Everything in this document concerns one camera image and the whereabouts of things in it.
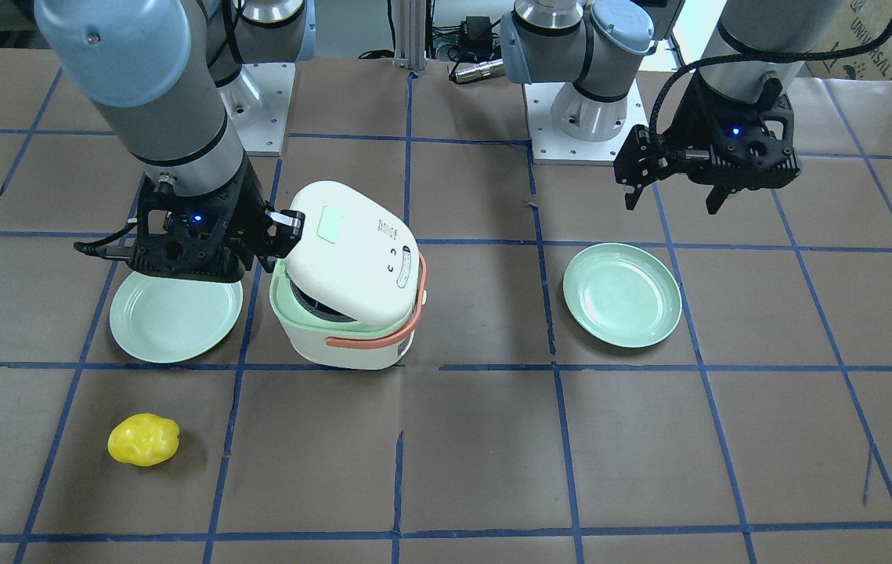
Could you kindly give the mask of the green plate near left arm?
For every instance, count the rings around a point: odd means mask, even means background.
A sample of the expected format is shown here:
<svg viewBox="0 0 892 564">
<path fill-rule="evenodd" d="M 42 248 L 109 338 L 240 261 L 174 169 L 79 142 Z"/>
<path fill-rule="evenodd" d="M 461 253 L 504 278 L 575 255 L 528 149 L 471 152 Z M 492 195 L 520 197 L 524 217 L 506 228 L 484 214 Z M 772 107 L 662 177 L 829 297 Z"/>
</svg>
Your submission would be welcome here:
<svg viewBox="0 0 892 564">
<path fill-rule="evenodd" d="M 653 254 L 621 243 L 585 248 L 569 262 L 562 293 L 571 317 L 600 342 L 645 349 L 682 315 L 681 287 Z"/>
</svg>

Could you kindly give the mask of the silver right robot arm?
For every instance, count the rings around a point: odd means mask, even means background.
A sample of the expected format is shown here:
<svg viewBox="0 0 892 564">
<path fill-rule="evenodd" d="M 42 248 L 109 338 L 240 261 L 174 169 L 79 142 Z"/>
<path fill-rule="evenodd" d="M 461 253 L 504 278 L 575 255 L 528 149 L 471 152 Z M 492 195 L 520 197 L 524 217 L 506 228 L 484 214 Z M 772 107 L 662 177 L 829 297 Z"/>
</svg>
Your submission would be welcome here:
<svg viewBox="0 0 892 564">
<path fill-rule="evenodd" d="M 143 165 L 135 218 L 74 243 L 152 277 L 232 283 L 270 273 L 305 215 L 276 210 L 234 122 L 229 86 L 255 63 L 309 60 L 311 1 L 37 1 L 65 75 Z"/>
</svg>

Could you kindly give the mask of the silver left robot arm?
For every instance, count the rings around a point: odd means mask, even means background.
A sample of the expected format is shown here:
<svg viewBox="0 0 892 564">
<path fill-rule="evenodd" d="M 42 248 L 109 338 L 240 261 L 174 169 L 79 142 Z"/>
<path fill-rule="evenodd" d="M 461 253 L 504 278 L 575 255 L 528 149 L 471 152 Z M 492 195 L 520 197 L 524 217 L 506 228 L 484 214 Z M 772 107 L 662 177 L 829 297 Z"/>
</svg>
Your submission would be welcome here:
<svg viewBox="0 0 892 564">
<path fill-rule="evenodd" d="M 840 11 L 837 1 L 728 1 L 700 60 L 681 68 L 685 92 L 665 131 L 664 83 L 646 125 L 625 122 L 642 60 L 664 39 L 681 1 L 517 1 L 500 18 L 500 56 L 518 85 L 559 83 L 551 118 L 600 142 L 625 132 L 613 163 L 626 207 L 672 175 L 710 186 L 715 214 L 740 190 L 776 190 L 799 176 L 787 96 Z"/>
</svg>

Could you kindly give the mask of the green plate near right arm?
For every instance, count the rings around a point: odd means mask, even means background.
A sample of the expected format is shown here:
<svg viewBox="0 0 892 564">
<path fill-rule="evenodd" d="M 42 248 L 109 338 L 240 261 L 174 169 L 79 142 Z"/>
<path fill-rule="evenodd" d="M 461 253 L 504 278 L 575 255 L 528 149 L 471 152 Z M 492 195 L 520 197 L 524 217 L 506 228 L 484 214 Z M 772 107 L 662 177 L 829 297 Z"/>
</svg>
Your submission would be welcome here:
<svg viewBox="0 0 892 564">
<path fill-rule="evenodd" d="M 201 356 L 234 329 L 241 282 L 127 275 L 110 303 L 113 339 L 137 360 L 173 363 Z"/>
</svg>

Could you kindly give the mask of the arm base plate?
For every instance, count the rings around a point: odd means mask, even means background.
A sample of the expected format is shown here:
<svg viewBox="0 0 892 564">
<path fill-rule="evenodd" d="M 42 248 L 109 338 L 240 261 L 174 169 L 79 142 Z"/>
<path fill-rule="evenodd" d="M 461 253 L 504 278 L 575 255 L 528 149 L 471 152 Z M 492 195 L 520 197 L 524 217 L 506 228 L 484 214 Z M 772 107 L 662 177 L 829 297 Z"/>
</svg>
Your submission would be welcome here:
<svg viewBox="0 0 892 564">
<path fill-rule="evenodd" d="M 636 85 L 613 103 L 587 99 L 571 83 L 523 92 L 533 157 L 543 165 L 613 165 L 633 126 L 648 124 Z"/>
<path fill-rule="evenodd" d="M 248 64 L 218 92 L 250 156 L 280 157 L 296 67 L 292 62 Z"/>
</svg>

